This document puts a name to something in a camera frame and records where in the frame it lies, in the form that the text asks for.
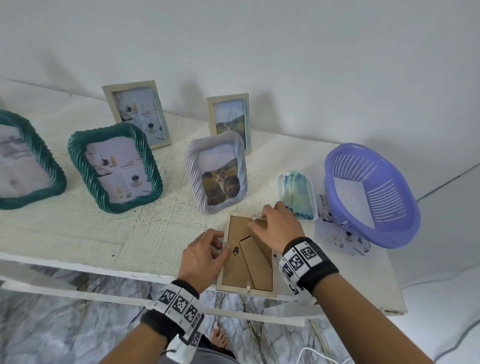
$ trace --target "bare foot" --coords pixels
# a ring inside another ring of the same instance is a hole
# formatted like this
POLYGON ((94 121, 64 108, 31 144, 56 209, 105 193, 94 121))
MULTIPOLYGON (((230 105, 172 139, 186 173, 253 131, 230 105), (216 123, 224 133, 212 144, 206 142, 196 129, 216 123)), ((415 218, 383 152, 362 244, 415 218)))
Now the bare foot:
POLYGON ((215 325, 210 334, 210 341, 219 348, 226 348, 228 345, 228 337, 224 330, 220 330, 218 325, 215 325))

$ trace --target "white tray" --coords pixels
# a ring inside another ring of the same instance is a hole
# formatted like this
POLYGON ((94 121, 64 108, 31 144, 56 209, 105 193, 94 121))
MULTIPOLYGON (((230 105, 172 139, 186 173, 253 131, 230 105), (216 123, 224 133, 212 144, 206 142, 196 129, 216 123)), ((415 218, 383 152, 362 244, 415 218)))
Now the white tray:
MULTIPOLYGON (((282 201, 283 200, 283 193, 284 193, 283 181, 285 180, 285 176, 288 176, 289 174, 290 174, 290 172, 283 172, 283 173, 280 173, 276 178, 276 199, 277 199, 277 201, 282 201)), ((318 219, 318 210, 317 210, 317 202, 315 201, 315 193, 313 191, 313 184, 307 177, 305 177, 305 179, 307 180, 308 198, 309 198, 310 204, 312 206, 313 219, 312 220, 304 220, 304 221, 315 221, 315 220, 318 219)))

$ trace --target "green picture frame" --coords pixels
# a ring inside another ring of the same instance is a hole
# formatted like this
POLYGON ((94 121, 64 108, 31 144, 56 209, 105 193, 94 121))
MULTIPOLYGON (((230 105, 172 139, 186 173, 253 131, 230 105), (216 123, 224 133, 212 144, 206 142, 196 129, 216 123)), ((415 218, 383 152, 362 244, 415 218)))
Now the green picture frame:
POLYGON ((48 188, 33 191, 20 197, 0 197, 0 209, 13 210, 21 208, 32 202, 63 193, 67 188, 65 173, 53 158, 43 139, 36 133, 30 121, 13 112, 0 110, 0 124, 16 127, 20 131, 21 138, 35 154, 39 165, 52 179, 52 185, 48 188))
POLYGON ((152 151, 148 146, 147 138, 142 130, 133 124, 125 122, 105 128, 75 132, 68 140, 68 153, 98 207, 106 212, 120 214, 134 207, 149 204, 157 200, 163 192, 162 179, 152 151), (135 148, 142 158, 145 173, 152 184, 152 191, 149 195, 138 196, 131 201, 111 203, 107 191, 100 184, 97 172, 88 161, 85 152, 88 144, 104 142, 118 136, 133 139, 135 148))

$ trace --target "purple plastic basket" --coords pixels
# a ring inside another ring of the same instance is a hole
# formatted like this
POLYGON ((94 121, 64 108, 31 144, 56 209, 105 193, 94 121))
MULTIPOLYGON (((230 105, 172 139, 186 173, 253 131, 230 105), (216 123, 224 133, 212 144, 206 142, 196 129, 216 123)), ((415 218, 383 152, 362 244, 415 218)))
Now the purple plastic basket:
POLYGON ((420 210, 405 178, 392 163, 360 144, 341 144, 328 153, 325 194, 333 218, 343 229, 383 248, 407 245, 420 227, 420 210), (363 183, 375 229, 343 206, 334 177, 363 183))

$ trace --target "folded cloth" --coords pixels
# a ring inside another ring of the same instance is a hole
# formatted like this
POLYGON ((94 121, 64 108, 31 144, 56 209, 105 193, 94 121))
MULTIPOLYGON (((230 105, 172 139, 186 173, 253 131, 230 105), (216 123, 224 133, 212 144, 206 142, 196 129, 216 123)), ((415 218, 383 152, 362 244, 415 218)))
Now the folded cloth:
POLYGON ((296 170, 285 176, 283 181, 283 200, 285 207, 300 220, 312 220, 313 211, 308 197, 307 179, 296 170))

